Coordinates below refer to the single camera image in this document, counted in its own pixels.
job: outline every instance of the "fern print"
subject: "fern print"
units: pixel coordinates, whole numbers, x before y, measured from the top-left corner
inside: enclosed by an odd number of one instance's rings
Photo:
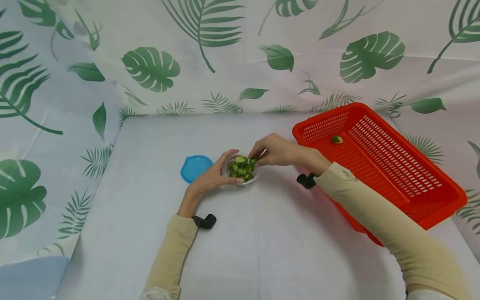
[[[0,19],[5,9],[0,11]],[[28,44],[20,45],[23,38],[21,31],[0,32],[0,118],[22,117],[30,124],[53,134],[62,131],[47,128],[30,119],[26,114],[30,109],[33,93],[49,77],[40,64],[28,64],[38,54],[24,58],[21,53]],[[4,61],[13,58],[16,61]]]
[[[302,73],[305,73],[307,74],[307,80],[304,80],[303,82],[306,82],[308,83],[308,87],[299,91],[299,93],[297,95],[300,95],[300,94],[303,94],[303,93],[307,93],[307,92],[310,92],[314,95],[317,95],[317,96],[320,96],[320,90],[318,89],[317,85],[315,84],[315,82],[313,82],[312,80],[310,80],[310,75],[308,75],[307,72],[302,72]]]
[[[223,97],[220,93],[216,96],[210,92],[212,100],[202,100],[204,108],[214,114],[227,114],[227,113],[241,113],[243,108],[235,103],[231,103],[227,97]]]
[[[119,112],[119,117],[120,117],[120,127],[122,127],[123,122],[125,121],[126,118],[130,116],[138,116],[138,113],[134,111],[132,108],[125,106],[122,108]]]
[[[363,97],[350,96],[350,95],[344,95],[344,94],[336,94],[336,95],[331,94],[331,96],[328,97],[324,102],[322,102],[322,104],[312,107],[311,111],[324,112],[327,110],[337,108],[339,106],[353,103],[355,102],[355,100],[360,100],[362,98]]]
[[[185,115],[195,112],[196,108],[188,107],[188,102],[170,102],[156,110],[157,115]]]
[[[204,47],[223,47],[240,41],[240,26],[235,26],[234,21],[243,18],[237,11],[245,6],[235,5],[238,0],[161,1],[180,29],[198,43],[205,63],[215,73]]]
[[[265,110],[264,112],[279,112],[279,113],[284,113],[284,112],[294,112],[298,111],[297,107],[292,104],[287,104],[287,105],[282,105],[282,106],[275,106],[272,108],[269,108]]]
[[[58,231],[62,234],[59,240],[67,238],[71,235],[77,234],[82,231],[82,227],[87,219],[88,211],[90,210],[90,198],[92,195],[86,196],[87,190],[80,198],[77,191],[75,195],[71,196],[71,200],[67,202],[67,206],[62,213],[63,221],[60,224],[64,224]]]
[[[456,211],[456,215],[465,220],[467,224],[471,224],[475,234],[480,234],[480,193],[475,190],[464,191],[467,194],[468,202],[467,205]]]
[[[105,168],[107,167],[108,159],[112,153],[113,145],[104,148],[87,149],[87,157],[81,156],[88,162],[88,166],[85,168],[82,175],[93,180],[97,180],[102,177]]]
[[[40,26],[52,27],[53,32],[50,37],[50,51],[53,58],[58,61],[57,55],[53,48],[53,39],[59,34],[65,39],[73,39],[72,32],[65,26],[62,20],[55,14],[50,5],[45,0],[20,0],[18,1],[22,14],[29,18],[32,23]]]
[[[437,165],[442,165],[444,155],[437,145],[435,145],[429,138],[421,137],[418,135],[408,134],[405,137],[415,148],[419,149],[423,155]]]
[[[393,96],[392,100],[387,101],[378,98],[372,103],[372,108],[375,110],[386,110],[386,113],[391,118],[400,117],[400,108],[404,105],[404,100],[407,95],[397,97],[398,93]]]

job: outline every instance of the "blue lid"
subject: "blue lid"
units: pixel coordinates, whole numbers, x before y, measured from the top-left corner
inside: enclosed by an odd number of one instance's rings
[[[203,155],[189,156],[181,167],[180,175],[187,183],[192,183],[213,165],[211,159]]]

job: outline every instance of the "brussels sprout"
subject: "brussels sprout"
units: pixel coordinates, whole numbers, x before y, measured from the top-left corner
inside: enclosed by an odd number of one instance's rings
[[[254,167],[251,164],[248,164],[245,166],[245,170],[247,170],[248,173],[253,172]]]
[[[257,161],[258,161],[258,158],[254,157],[254,158],[250,159],[250,164],[251,164],[252,166],[255,166],[255,164],[257,163]]]
[[[342,137],[339,136],[339,135],[334,135],[334,136],[332,136],[331,141],[332,141],[332,143],[334,143],[334,144],[341,144],[341,143],[343,143],[343,139],[342,139]]]
[[[245,179],[246,179],[247,181],[250,181],[250,180],[253,179],[253,175],[252,175],[252,174],[247,174],[247,175],[245,175],[244,177],[245,177]]]
[[[230,171],[232,172],[237,172],[239,170],[239,165],[237,165],[236,163],[233,163],[231,166],[230,166]]]
[[[239,170],[237,171],[237,174],[240,177],[245,176],[245,175],[247,175],[247,170],[245,170],[244,168],[239,168]]]
[[[237,165],[239,165],[239,167],[244,167],[248,164],[248,158],[244,157],[244,156],[237,156],[235,158],[235,162],[237,163]]]

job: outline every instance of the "beige long sleeve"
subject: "beige long sleeve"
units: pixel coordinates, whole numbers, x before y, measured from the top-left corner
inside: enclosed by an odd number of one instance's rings
[[[333,163],[315,182],[390,251],[407,287],[420,284],[456,300],[471,299],[449,249],[348,169]]]
[[[153,287],[163,288],[171,294],[173,300],[178,300],[183,262],[195,239],[197,229],[193,219],[172,216],[144,290]]]

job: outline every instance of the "red basket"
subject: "red basket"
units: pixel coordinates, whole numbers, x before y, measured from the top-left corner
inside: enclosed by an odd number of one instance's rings
[[[318,114],[292,130],[300,145],[318,149],[350,169],[424,229],[450,217],[467,203],[463,190],[371,108],[352,103]],[[343,143],[330,141],[334,134]],[[370,232],[334,202],[350,225]]]

